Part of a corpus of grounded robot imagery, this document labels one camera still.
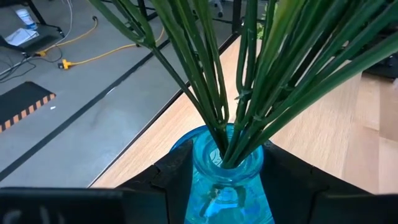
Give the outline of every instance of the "vase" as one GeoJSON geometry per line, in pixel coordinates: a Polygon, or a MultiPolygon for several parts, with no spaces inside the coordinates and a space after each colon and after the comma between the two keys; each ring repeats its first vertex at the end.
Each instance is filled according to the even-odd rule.
{"type": "MultiPolygon", "coordinates": [[[[233,125],[227,125],[231,139],[233,125]]],[[[206,126],[181,137],[172,150],[193,140],[193,177],[185,223],[274,223],[259,172],[264,154],[257,148],[234,169],[223,169],[220,152],[206,126]]]]}

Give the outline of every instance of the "light wood surface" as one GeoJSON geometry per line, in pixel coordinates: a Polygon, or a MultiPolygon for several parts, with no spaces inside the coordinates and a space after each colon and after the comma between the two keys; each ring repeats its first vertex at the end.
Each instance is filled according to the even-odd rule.
{"type": "MultiPolygon", "coordinates": [[[[221,56],[230,121],[237,106],[234,73],[238,52],[239,39],[221,56]]],[[[398,172],[398,96],[391,83],[368,76],[361,79],[358,74],[297,116],[271,140],[365,190],[398,192],[394,177],[398,172]]],[[[134,177],[168,153],[181,136],[201,125],[203,121],[189,99],[180,96],[93,187],[116,187],[134,177]]]]}

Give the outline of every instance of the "yellow extension cord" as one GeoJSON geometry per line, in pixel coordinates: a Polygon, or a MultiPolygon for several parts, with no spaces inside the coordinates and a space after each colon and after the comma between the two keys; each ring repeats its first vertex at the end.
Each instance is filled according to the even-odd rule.
{"type": "MultiPolygon", "coordinates": [[[[78,37],[76,37],[76,38],[74,38],[72,40],[68,40],[68,41],[60,43],[60,44],[52,45],[52,46],[50,46],[50,47],[48,47],[48,48],[46,48],[44,50],[41,50],[40,52],[37,52],[37,54],[40,55],[41,57],[44,57],[44,56],[46,56],[47,52],[50,49],[54,48],[54,47],[59,47],[59,46],[65,45],[65,44],[69,44],[69,43],[72,43],[72,42],[74,42],[74,41],[76,41],[76,40],[78,40],[80,38],[83,38],[83,37],[87,36],[93,30],[95,30],[97,28],[97,26],[98,26],[97,18],[94,19],[94,22],[95,22],[94,27],[91,28],[89,31],[85,32],[84,34],[82,34],[82,35],[80,35],[80,36],[78,36],[78,37]]],[[[158,43],[158,41],[160,41],[163,38],[163,36],[164,36],[164,27],[162,28],[162,33],[160,34],[159,38],[156,40],[156,43],[158,43]]],[[[101,54],[99,56],[96,56],[96,57],[93,57],[93,58],[90,58],[90,59],[87,59],[87,60],[84,60],[84,61],[81,61],[81,62],[68,62],[65,59],[62,59],[62,63],[60,64],[60,68],[63,68],[65,70],[67,70],[67,69],[69,69],[70,66],[81,65],[81,64],[84,64],[84,63],[92,62],[92,61],[97,60],[97,59],[99,59],[101,57],[105,57],[105,56],[107,56],[109,54],[115,53],[118,50],[126,49],[126,48],[129,48],[129,47],[135,47],[135,46],[136,46],[136,44],[129,44],[129,45],[125,45],[125,46],[122,46],[122,47],[118,47],[118,48],[116,48],[114,50],[111,50],[109,52],[103,53],[103,54],[101,54]]]]}

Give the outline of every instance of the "plastic bottle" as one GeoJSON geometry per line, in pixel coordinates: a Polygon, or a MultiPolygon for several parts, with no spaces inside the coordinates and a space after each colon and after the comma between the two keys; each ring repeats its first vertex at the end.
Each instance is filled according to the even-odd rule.
{"type": "Polygon", "coordinates": [[[24,21],[24,23],[26,25],[26,29],[30,29],[30,30],[37,29],[37,24],[33,21],[29,12],[26,9],[18,9],[16,12],[17,12],[17,15],[19,16],[19,18],[22,21],[24,21]]]}

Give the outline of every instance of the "concrete floor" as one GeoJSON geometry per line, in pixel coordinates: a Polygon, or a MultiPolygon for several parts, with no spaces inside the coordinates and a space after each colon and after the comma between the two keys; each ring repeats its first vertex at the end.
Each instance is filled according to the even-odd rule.
{"type": "MultiPolygon", "coordinates": [[[[61,1],[34,2],[49,24],[60,26],[67,32],[67,5],[61,1]]],[[[0,20],[12,18],[9,24],[16,24],[0,27],[0,34],[8,35],[21,24],[13,13],[17,8],[0,9],[0,20]]],[[[230,2],[224,4],[223,19],[231,20],[231,8],[230,2]]],[[[67,60],[78,62],[131,43],[87,1],[73,2],[74,22],[68,39],[90,29],[93,26],[92,16],[98,17],[98,28],[89,36],[61,47],[63,57],[67,60]]],[[[159,36],[162,30],[159,18],[150,24],[155,35],[159,36]]],[[[221,45],[230,35],[231,26],[216,21],[214,25],[221,45]]],[[[166,46],[162,52],[183,74],[172,46],[166,46]]],[[[0,134],[0,173],[30,149],[38,147],[43,138],[148,53],[143,47],[121,50],[66,71],[58,69],[56,63],[33,60],[37,68],[23,77],[0,84],[0,94],[29,80],[57,95],[56,99],[0,134]]],[[[49,60],[57,58],[58,54],[59,51],[53,49],[49,60]]],[[[22,59],[17,52],[0,49],[0,60],[7,62],[7,55],[14,63],[22,59]]],[[[30,66],[28,63],[21,66],[15,75],[28,70],[30,66]]],[[[0,63],[0,71],[6,68],[7,65],[0,63]]],[[[64,131],[39,147],[37,153],[0,181],[0,187],[89,186],[178,90],[163,66],[155,58],[150,59],[64,131]]]]}

